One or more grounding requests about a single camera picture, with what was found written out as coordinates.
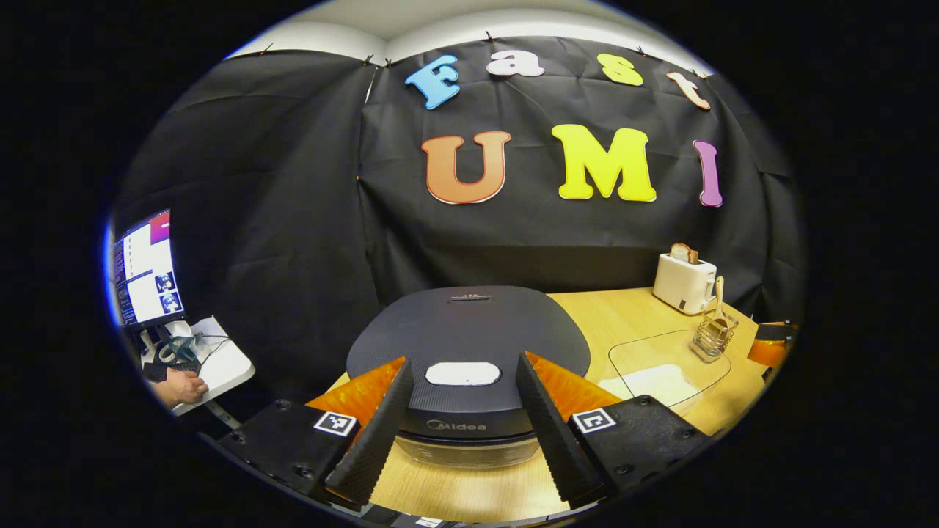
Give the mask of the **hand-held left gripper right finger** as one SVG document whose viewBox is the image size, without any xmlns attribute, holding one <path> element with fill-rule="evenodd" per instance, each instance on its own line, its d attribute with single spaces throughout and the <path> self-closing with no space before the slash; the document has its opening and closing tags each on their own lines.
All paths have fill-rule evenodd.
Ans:
<svg viewBox="0 0 939 528">
<path fill-rule="evenodd" d="M 531 352 L 520 354 L 516 385 L 570 507 L 630 494 L 710 441 L 650 395 L 621 399 Z"/>
</svg>

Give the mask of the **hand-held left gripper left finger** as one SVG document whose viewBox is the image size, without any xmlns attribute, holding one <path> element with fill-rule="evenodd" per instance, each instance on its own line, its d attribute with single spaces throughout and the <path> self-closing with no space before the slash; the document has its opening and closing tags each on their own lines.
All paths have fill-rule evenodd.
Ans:
<svg viewBox="0 0 939 528">
<path fill-rule="evenodd" d="M 370 501 L 413 388 L 410 363 L 398 357 L 306 404 L 278 399 L 220 445 L 299 494 L 358 509 Z"/>
</svg>

